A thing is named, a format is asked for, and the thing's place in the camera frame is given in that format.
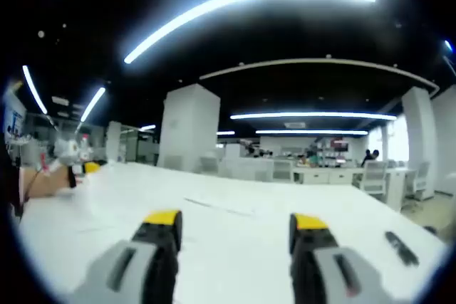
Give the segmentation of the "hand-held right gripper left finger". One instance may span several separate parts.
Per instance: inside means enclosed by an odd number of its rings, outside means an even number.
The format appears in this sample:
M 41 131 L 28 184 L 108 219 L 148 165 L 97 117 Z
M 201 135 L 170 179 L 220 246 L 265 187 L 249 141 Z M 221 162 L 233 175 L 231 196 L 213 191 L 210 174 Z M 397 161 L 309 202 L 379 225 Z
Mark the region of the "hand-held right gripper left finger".
M 132 238 L 120 240 L 88 267 L 70 303 L 172 303 L 182 245 L 182 212 L 154 211 Z

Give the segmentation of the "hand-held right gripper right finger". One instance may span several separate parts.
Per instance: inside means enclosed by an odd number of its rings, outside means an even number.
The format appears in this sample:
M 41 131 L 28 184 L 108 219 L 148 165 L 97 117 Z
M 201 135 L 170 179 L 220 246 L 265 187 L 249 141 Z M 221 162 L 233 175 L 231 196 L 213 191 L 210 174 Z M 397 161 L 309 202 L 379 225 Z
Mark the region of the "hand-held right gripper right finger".
M 390 302 L 379 272 L 315 216 L 291 214 L 289 253 L 295 303 Z

